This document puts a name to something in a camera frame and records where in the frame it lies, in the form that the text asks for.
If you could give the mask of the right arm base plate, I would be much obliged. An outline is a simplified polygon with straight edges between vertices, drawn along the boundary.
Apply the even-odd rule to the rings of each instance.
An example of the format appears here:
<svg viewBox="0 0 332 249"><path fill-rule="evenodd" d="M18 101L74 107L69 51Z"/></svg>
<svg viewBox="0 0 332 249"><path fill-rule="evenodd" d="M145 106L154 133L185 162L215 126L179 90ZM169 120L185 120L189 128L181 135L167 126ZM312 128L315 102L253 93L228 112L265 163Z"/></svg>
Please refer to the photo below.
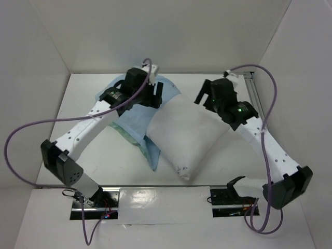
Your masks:
<svg viewBox="0 0 332 249"><path fill-rule="evenodd" d="M254 202L253 197L240 197L234 185L244 176L238 176L226 185L218 185L210 187L210 196L206 201L212 206L212 215L216 217L240 217L249 211Z"/></svg>

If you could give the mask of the white pillow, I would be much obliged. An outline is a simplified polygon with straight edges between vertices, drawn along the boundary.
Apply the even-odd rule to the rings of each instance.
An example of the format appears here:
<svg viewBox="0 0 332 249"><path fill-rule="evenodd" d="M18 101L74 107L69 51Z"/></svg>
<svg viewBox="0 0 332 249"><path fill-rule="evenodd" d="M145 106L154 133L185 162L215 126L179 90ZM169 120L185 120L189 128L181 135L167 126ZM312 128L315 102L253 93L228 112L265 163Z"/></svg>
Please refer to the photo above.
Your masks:
<svg viewBox="0 0 332 249"><path fill-rule="evenodd" d="M228 130L218 116L178 94L155 113L146 135L179 177L188 181L205 154Z"/></svg>

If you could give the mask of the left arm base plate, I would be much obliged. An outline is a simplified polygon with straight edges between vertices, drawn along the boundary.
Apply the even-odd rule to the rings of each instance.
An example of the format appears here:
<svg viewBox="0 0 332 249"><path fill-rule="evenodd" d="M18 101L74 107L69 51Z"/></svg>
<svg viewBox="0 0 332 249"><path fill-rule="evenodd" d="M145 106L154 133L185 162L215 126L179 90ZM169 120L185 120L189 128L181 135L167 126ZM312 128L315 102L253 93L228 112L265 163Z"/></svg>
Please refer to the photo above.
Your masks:
<svg viewBox="0 0 332 249"><path fill-rule="evenodd" d="M79 197L73 190L65 189L62 195L72 198L72 207L70 213L70 220L81 220L81 204ZM99 220L101 217L104 220L118 219L120 188L118 187L103 187L103 193L100 200L93 203L91 200L84 199L84 214L85 220Z"/></svg>

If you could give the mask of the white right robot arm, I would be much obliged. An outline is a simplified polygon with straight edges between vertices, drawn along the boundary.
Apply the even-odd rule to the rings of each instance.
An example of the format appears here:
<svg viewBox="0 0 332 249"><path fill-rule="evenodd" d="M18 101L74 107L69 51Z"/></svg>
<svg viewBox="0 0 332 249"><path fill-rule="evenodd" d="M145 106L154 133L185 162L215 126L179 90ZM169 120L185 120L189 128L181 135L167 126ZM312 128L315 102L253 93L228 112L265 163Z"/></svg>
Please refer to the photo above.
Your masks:
<svg viewBox="0 0 332 249"><path fill-rule="evenodd" d="M239 134L263 157L267 167L266 179L238 176L228 182L228 201L239 203L244 197L264 198L272 208L280 210L306 191L313 176L312 170L308 166L301 167L284 151L264 127L250 102L238 101L231 80L206 79L195 103L199 104L204 95L207 95L203 104L205 109L216 113Z"/></svg>

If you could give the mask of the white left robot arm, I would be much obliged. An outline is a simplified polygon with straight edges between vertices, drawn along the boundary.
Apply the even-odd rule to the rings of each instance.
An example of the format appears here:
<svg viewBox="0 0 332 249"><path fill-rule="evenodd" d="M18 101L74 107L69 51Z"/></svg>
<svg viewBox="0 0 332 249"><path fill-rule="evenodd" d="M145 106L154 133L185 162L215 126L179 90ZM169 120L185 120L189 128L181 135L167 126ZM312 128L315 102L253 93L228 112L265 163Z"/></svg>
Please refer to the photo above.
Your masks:
<svg viewBox="0 0 332 249"><path fill-rule="evenodd" d="M124 79L104 90L84 120L54 142L42 142L40 147L45 168L66 187L79 191L89 206L98 206L108 196L84 172L77 160L100 132L133 105L152 108L161 105L163 83L155 82L158 71L159 67L154 64L129 69Z"/></svg>

